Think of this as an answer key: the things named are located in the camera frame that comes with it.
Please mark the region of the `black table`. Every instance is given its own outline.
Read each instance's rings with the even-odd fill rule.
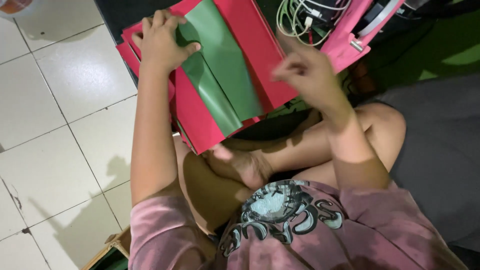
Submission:
[[[95,0],[100,14],[105,21],[115,44],[123,42],[122,30],[141,21],[144,17],[153,15],[156,10],[166,9],[179,0]],[[272,29],[276,26],[276,11],[281,0],[257,0],[260,10],[267,19]],[[135,85],[138,83],[137,76],[129,69]]]

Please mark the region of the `t-shirt sleeve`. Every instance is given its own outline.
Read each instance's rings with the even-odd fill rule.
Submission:
[[[185,198],[162,196],[133,207],[129,270],[199,269],[205,255]]]
[[[348,219],[378,231],[425,269],[466,269],[407,190],[345,190],[340,203]]]

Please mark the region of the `graphic print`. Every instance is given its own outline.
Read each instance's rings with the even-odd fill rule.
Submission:
[[[243,204],[238,224],[230,229],[220,249],[228,257],[240,247],[242,236],[248,239],[247,228],[252,227],[255,236],[264,240],[268,233],[284,244],[291,244],[293,235],[307,234],[315,229],[318,220],[332,229],[342,226],[342,214],[325,206],[333,203],[321,199],[313,203],[313,197],[302,190],[308,181],[283,180],[269,183]],[[301,222],[291,227],[298,216],[305,213]],[[279,230],[274,224],[282,224]]]

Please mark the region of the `foot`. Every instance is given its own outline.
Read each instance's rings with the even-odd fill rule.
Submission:
[[[203,156],[218,176],[239,181],[251,190],[267,184],[272,175],[272,168],[260,151],[237,151],[217,144]]]

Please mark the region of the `person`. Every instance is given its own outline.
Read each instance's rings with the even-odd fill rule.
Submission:
[[[386,167],[402,132],[381,138],[387,131],[376,130],[382,125],[368,114],[377,110],[381,118],[388,113],[384,107],[372,104],[355,113],[325,55],[286,39],[293,52],[273,72],[322,113],[320,124],[284,140],[282,149],[274,148],[277,157],[217,146],[204,159],[172,137],[168,121],[168,75],[200,44],[177,46],[175,29],[186,21],[168,11],[142,22],[143,33],[134,36],[143,60],[132,147],[129,269],[466,269],[409,193],[390,187]],[[399,116],[384,117],[388,122]],[[402,130],[396,124],[383,128]],[[282,158],[307,140],[304,157]],[[395,147],[386,146],[390,140]],[[304,179],[265,181],[275,170],[310,165],[298,175]],[[316,181],[318,175],[322,180]],[[232,198],[241,204],[238,211],[238,205],[224,203]],[[197,224],[214,227],[209,222],[224,214],[233,217],[214,250]]]

